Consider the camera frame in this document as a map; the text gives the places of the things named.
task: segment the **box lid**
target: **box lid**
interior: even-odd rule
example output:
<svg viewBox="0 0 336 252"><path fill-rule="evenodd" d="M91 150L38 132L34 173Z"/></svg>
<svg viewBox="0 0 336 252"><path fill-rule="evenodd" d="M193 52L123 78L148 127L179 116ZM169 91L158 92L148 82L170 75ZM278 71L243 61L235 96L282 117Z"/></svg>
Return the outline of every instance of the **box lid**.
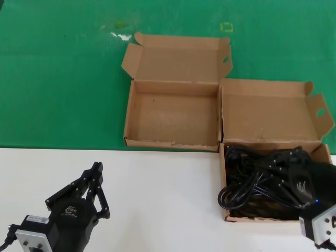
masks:
<svg viewBox="0 0 336 252"><path fill-rule="evenodd" d="M320 141L334 127L322 94L313 83L223 79L225 141Z"/></svg>
<svg viewBox="0 0 336 252"><path fill-rule="evenodd" d="M122 68L134 79L219 83L232 70L230 39L145 35L129 43Z"/></svg>

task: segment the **green mat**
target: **green mat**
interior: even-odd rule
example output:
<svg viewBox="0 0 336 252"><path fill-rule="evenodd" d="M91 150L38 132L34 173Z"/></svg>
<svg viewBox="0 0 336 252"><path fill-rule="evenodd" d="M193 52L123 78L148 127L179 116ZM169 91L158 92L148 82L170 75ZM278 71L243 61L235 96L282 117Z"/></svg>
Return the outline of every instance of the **green mat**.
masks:
<svg viewBox="0 0 336 252"><path fill-rule="evenodd" d="M334 0L6 0L0 146L128 149L121 62L137 31L229 36L229 77L312 80L336 118ZM336 154L336 129L324 142Z"/></svg>

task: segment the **white table surface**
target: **white table surface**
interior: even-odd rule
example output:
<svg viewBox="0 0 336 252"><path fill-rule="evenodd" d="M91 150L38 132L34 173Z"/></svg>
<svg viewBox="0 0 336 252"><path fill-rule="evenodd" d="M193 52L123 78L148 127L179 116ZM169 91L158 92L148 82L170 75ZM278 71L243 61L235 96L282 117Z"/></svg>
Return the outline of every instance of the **white table surface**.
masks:
<svg viewBox="0 0 336 252"><path fill-rule="evenodd" d="M85 252L315 251L298 223L226 223L217 153L0 149L0 241L94 161L111 218ZM21 252L18 242L6 252Z"/></svg>

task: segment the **white paint stain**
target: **white paint stain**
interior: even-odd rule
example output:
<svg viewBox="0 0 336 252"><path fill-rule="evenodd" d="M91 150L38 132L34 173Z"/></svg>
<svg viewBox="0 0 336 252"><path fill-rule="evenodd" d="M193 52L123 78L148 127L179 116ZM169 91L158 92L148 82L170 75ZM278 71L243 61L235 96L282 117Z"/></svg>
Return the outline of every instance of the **white paint stain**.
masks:
<svg viewBox="0 0 336 252"><path fill-rule="evenodd" d="M122 40L128 41L132 35L126 35L126 34L115 34L111 33L114 37L120 37Z"/></svg>

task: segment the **empty cardboard box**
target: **empty cardboard box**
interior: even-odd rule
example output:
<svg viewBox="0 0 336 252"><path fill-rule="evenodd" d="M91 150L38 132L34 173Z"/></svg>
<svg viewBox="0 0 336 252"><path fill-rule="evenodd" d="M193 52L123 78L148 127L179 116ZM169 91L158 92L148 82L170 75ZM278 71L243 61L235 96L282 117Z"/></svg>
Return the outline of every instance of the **empty cardboard box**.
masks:
<svg viewBox="0 0 336 252"><path fill-rule="evenodd" d="M315 161L331 163L321 141L334 121L322 94L309 96L312 82L223 79L223 144L220 145L222 187L226 186L224 152L228 145L255 151L302 146ZM273 222L275 219L232 217L231 222Z"/></svg>
<svg viewBox="0 0 336 252"><path fill-rule="evenodd" d="M135 34L122 68L131 83L127 146L217 151L220 80L232 69L229 38Z"/></svg>

